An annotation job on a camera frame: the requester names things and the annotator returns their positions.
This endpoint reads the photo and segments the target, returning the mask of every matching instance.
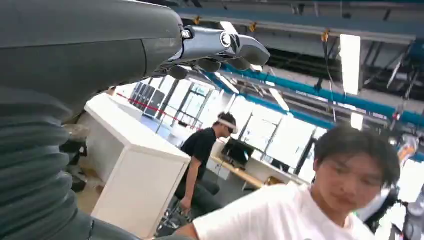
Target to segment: red rope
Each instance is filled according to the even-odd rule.
[[[167,114],[165,111],[162,111],[162,110],[160,110],[159,108],[155,108],[155,107],[149,106],[149,105],[147,105],[147,104],[145,104],[145,103],[142,103],[142,102],[140,102],[140,101],[137,101],[137,100],[134,100],[134,99],[128,98],[128,97],[126,97],[126,96],[122,95],[122,94],[121,94],[121,93],[119,93],[119,92],[117,92],[117,93],[116,93],[116,95],[117,95],[117,96],[119,96],[119,97],[121,97],[121,98],[124,98],[124,99],[126,99],[126,100],[128,100],[128,101],[130,101],[131,103],[135,103],[135,104],[141,105],[141,106],[143,106],[143,107],[146,107],[147,109],[151,109],[151,110],[153,110],[153,111],[155,111],[155,112],[159,112],[159,113],[161,113],[161,114],[164,114],[165,116],[168,116],[168,117],[170,117],[170,118],[172,118],[172,119],[174,119],[174,120],[177,120],[178,122],[181,122],[180,120],[178,120],[178,118],[176,118],[176,117],[174,117],[174,116],[171,116],[171,115]],[[188,127],[190,127],[191,129],[197,129],[197,131],[201,130],[201,128],[200,128],[200,127],[196,127],[196,126],[193,126],[193,125],[187,125],[187,126],[188,126]]]

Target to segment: desk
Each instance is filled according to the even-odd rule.
[[[237,177],[243,179],[244,181],[246,181],[246,183],[249,183],[250,185],[260,189],[262,188],[265,184],[264,182],[254,178],[253,176],[247,174],[245,171],[239,169],[239,168],[235,168],[233,167],[231,164],[229,164],[228,162],[222,160],[221,158],[217,157],[217,156],[211,156],[210,157],[214,162],[222,165],[223,168],[228,169],[230,172],[232,172],[233,174],[235,174]]]
[[[153,237],[190,158],[137,119],[141,112],[107,94],[87,102],[88,161],[106,183],[92,216],[141,239]]]
[[[309,182],[300,179],[297,175],[281,171],[273,165],[254,157],[251,157],[249,161],[247,161],[245,171],[250,176],[253,176],[259,181],[263,182],[267,181],[269,177],[273,176],[285,184],[290,182],[294,182],[297,185],[310,184]]]

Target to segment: white t-shirt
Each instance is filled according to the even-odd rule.
[[[346,226],[332,222],[308,186],[274,185],[193,221],[200,240],[373,240],[350,214]]]

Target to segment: man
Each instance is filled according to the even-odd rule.
[[[399,159],[388,141],[336,127],[316,143],[314,170],[311,186],[263,187],[176,234],[195,240],[373,239],[352,212],[399,180]]]
[[[219,186],[203,180],[203,176],[217,139],[228,138],[236,132],[236,120],[233,115],[221,113],[211,128],[194,133],[182,145],[181,150],[191,157],[191,162],[175,195],[181,199],[180,204],[185,211],[188,211],[193,204],[196,210],[200,211],[198,217],[222,207],[214,198],[220,190]]]

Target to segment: white headband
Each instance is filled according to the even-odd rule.
[[[223,120],[223,119],[221,119],[221,118],[218,118],[218,122],[220,123],[220,124],[223,124],[223,125],[225,125],[225,126],[227,126],[227,127],[229,127],[229,128],[231,128],[232,129],[232,133],[233,134],[237,134],[238,132],[239,132],[239,130],[237,129],[237,126],[236,125],[234,125],[234,124],[232,124],[231,122],[229,122],[229,121],[225,121],[225,120]]]

